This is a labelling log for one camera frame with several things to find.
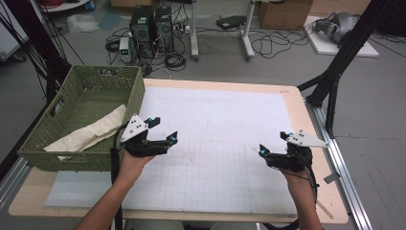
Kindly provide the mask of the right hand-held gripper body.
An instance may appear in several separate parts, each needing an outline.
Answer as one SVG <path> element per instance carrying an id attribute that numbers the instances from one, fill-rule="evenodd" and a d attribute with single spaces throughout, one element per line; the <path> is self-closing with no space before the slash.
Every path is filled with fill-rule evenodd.
<path id="1" fill-rule="evenodd" d="M 270 157 L 265 159 L 268 167 L 299 172 L 312 165 L 311 147 L 328 148 L 329 144 L 318 137 L 304 132 L 302 129 L 285 142 L 286 153 L 274 153 L 270 150 Z"/>

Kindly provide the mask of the cream printed cloth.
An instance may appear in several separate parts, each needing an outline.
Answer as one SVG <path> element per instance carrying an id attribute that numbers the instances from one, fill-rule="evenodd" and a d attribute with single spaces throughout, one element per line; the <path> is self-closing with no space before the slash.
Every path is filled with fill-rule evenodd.
<path id="1" fill-rule="evenodd" d="M 111 137 L 122 125 L 126 106 L 121 104 L 96 122 L 74 130 L 44 148 L 47 152 L 76 152 L 87 150 Z"/>

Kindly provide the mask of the green woven basket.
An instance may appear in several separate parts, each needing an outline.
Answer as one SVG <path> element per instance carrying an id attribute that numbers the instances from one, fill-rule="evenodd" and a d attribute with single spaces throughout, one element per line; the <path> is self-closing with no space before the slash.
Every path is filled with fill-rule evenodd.
<path id="1" fill-rule="evenodd" d="M 127 122 L 140 111 L 144 94 L 138 66 L 74 66 L 17 153 L 42 171 L 108 172 L 112 137 L 80 151 L 45 148 L 121 105 L 125 110 L 119 123 Z"/>

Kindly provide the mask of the person's left hand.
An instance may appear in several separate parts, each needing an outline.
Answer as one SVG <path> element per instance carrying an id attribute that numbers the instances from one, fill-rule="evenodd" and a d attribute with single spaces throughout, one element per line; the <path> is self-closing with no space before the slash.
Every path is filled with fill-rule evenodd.
<path id="1" fill-rule="evenodd" d="M 152 159 L 153 156 L 132 156 L 128 151 L 124 150 L 117 179 L 127 184 L 133 184 L 141 175 L 145 165 Z"/>

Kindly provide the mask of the person's right hand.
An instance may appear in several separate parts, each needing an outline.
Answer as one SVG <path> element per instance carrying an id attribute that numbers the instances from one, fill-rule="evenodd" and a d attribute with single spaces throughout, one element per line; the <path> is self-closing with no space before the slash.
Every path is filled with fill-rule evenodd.
<path id="1" fill-rule="evenodd" d="M 307 170 L 299 172 L 282 170 L 282 174 L 287 181 L 288 190 L 291 194 L 304 191 L 312 191 L 312 184 L 310 182 Z"/>

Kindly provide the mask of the grey tape piece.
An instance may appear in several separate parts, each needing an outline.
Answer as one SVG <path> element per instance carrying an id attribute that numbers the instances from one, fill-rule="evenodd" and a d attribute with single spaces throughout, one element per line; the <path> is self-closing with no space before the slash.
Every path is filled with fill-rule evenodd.
<path id="1" fill-rule="evenodd" d="M 324 181 L 325 181 L 327 184 L 329 184 L 329 183 L 331 183 L 331 182 L 333 182 L 333 181 L 338 180 L 340 177 L 341 177 L 341 175 L 340 175 L 338 172 L 334 172 L 334 173 L 332 173 L 332 174 L 326 176 L 326 177 L 324 178 Z"/>

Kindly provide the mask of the thin wooden stick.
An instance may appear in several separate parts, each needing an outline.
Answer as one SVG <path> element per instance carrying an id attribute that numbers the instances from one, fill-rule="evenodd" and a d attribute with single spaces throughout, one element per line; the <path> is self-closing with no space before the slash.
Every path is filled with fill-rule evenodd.
<path id="1" fill-rule="evenodd" d="M 333 214 L 320 202 L 319 200 L 316 201 L 316 204 L 319 206 L 319 208 L 330 218 L 334 219 Z"/>

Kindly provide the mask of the grey power supply unit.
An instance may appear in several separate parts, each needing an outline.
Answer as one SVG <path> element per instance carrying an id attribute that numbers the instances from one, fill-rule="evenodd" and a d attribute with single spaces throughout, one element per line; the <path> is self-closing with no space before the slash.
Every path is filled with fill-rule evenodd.
<path id="1" fill-rule="evenodd" d="M 122 37 L 120 39 L 119 51 L 120 51 L 122 62 L 129 63 L 131 61 L 131 52 L 130 52 L 128 37 Z"/>

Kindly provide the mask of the black computer tower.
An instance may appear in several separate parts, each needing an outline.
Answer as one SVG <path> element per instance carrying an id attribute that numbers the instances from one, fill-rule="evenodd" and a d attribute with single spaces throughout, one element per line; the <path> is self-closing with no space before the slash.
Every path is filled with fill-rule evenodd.
<path id="1" fill-rule="evenodd" d="M 138 5 L 132 14 L 129 28 L 139 58 L 153 58 L 152 42 L 156 38 L 153 7 Z"/>
<path id="2" fill-rule="evenodd" d="M 174 45 L 171 7 L 158 7 L 155 12 L 155 23 L 160 49 L 166 53 L 172 53 Z"/>

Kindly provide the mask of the white power strip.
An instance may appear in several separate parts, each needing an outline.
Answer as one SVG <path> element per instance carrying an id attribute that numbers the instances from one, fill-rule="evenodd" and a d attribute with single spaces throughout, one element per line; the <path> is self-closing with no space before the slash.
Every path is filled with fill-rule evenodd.
<path id="1" fill-rule="evenodd" d="M 189 35 L 192 32 L 192 29 L 189 25 L 175 25 L 173 29 L 180 34 L 185 35 Z"/>

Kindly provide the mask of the cardboard box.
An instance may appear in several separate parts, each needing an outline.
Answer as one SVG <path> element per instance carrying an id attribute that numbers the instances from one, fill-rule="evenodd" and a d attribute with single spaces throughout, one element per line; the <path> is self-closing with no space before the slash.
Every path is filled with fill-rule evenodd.
<path id="1" fill-rule="evenodd" d="M 310 15 L 326 16 L 332 12 L 361 15 L 372 0 L 313 0 Z"/>
<path id="2" fill-rule="evenodd" d="M 300 30 L 309 15 L 313 0 L 261 2 L 259 24 L 263 29 Z"/>

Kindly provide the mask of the grey headset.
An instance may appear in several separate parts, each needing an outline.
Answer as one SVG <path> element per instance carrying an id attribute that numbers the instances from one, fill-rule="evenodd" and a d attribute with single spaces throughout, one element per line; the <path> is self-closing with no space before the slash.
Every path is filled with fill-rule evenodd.
<path id="1" fill-rule="evenodd" d="M 314 31 L 322 32 L 325 36 L 329 37 L 336 44 L 348 36 L 359 18 L 348 12 L 341 11 L 339 13 L 333 12 L 327 18 L 318 19 L 314 24 Z"/>

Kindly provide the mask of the black flat device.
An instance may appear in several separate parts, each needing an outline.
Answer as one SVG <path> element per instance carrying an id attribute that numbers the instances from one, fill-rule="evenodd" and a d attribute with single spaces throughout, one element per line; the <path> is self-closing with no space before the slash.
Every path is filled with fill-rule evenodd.
<path id="1" fill-rule="evenodd" d="M 216 21 L 216 25 L 222 30 L 230 30 L 244 25 L 246 17 L 242 15 L 233 15 L 220 18 Z"/>

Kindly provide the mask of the white cabinet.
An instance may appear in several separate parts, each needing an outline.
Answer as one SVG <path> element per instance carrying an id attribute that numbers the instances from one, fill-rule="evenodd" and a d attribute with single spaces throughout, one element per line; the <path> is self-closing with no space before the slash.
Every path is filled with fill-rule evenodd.
<path id="1" fill-rule="evenodd" d="M 20 44 L 6 29 L 1 20 L 4 20 L 8 25 L 12 25 L 23 41 L 27 41 L 28 37 L 4 1 L 0 0 L 0 61 L 6 61 L 17 51 Z"/>

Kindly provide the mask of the aluminium rail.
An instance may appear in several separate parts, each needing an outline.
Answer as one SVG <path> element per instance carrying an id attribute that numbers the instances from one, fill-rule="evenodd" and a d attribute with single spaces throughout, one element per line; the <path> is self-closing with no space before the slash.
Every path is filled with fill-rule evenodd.
<path id="1" fill-rule="evenodd" d="M 30 172 L 31 167 L 27 160 L 18 157 L 16 162 L 0 181 L 0 211 L 6 206 L 17 186 Z"/>
<path id="2" fill-rule="evenodd" d="M 325 128 L 327 115 L 322 108 L 314 107 L 310 103 L 304 104 L 310 114 L 316 132 L 329 144 L 329 148 L 327 149 L 327 161 L 333 168 L 333 171 L 338 174 L 336 181 L 339 184 L 341 194 L 345 198 L 344 203 L 350 219 L 355 224 L 357 230 L 373 230 L 368 214 L 357 193 L 342 152 L 340 151 L 339 144 L 334 137 L 329 136 Z"/>

